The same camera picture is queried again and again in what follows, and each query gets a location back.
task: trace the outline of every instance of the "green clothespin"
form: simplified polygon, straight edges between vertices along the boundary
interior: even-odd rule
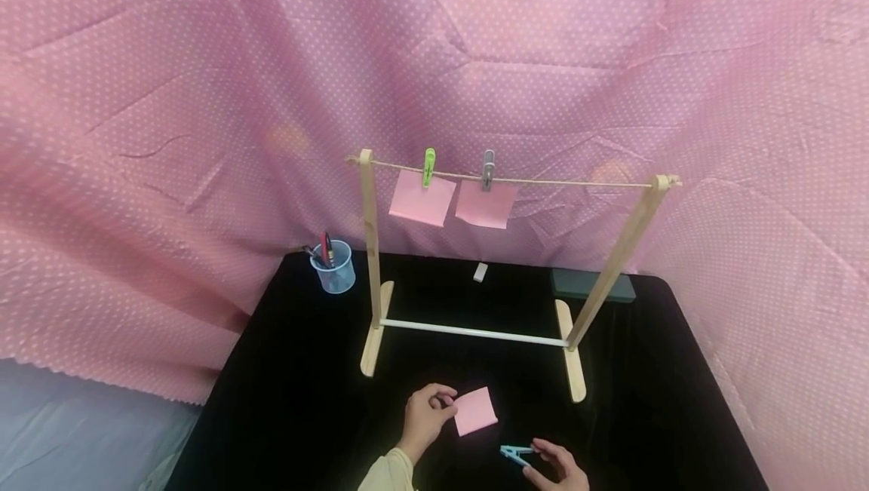
[[[435,149],[429,148],[425,150],[425,163],[422,166],[422,187],[428,188],[428,184],[432,182],[432,174],[435,171]]]

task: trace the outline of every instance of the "sleeve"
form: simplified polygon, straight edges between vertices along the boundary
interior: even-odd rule
[[[359,491],[413,491],[413,464],[404,451],[393,447],[368,469]]]

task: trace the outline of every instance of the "white crossbar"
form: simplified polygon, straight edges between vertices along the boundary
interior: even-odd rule
[[[497,338],[499,340],[512,340],[514,342],[528,342],[532,344],[544,344],[566,348],[567,341],[560,338],[545,338],[543,336],[514,335],[513,333],[499,333],[496,331],[484,331],[479,329],[465,329],[464,327],[450,327],[447,325],[418,324],[415,321],[401,321],[382,319],[381,325],[386,327],[401,327],[401,329],[416,329],[421,331],[434,331],[436,333],[450,333],[450,335],[481,336],[482,338]]]

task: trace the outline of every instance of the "pen holder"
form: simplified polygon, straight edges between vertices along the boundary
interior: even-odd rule
[[[314,251],[320,255],[320,244],[317,244]],[[334,269],[320,267],[314,262],[313,257],[309,257],[309,261],[320,276],[320,284],[324,287],[324,291],[337,295],[353,287],[356,283],[356,273],[353,269],[353,261],[350,260],[351,251],[347,243],[342,240],[332,240],[332,251],[335,254]]]

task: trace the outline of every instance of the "pink paper square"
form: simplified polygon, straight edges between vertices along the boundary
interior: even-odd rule
[[[488,388],[477,389],[464,394],[457,398],[453,405],[459,409],[454,417],[459,436],[473,433],[498,422],[498,418],[494,415],[492,399],[488,395]]]
[[[402,170],[395,183],[389,215],[444,227],[456,183],[433,176],[428,188],[422,187],[422,172]]]
[[[479,227],[506,229],[518,193],[519,186],[512,183],[492,183],[490,192],[484,192],[480,182],[463,180],[456,217]]]

